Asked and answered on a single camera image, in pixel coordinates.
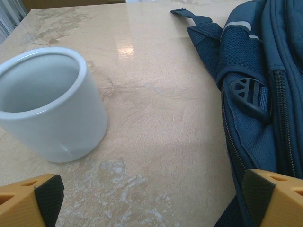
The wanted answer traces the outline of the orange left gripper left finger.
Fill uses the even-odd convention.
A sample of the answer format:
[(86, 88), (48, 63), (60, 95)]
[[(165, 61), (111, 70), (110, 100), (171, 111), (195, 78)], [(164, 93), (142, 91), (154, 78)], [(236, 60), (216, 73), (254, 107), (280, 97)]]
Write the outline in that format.
[(45, 174), (0, 188), (2, 227), (54, 227), (64, 198), (60, 175)]

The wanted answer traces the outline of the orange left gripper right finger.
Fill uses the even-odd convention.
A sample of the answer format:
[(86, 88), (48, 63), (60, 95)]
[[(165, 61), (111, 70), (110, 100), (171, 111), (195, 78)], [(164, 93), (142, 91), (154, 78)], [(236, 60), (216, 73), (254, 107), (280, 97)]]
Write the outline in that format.
[(303, 181), (265, 170), (246, 171), (243, 196), (256, 227), (301, 227)]

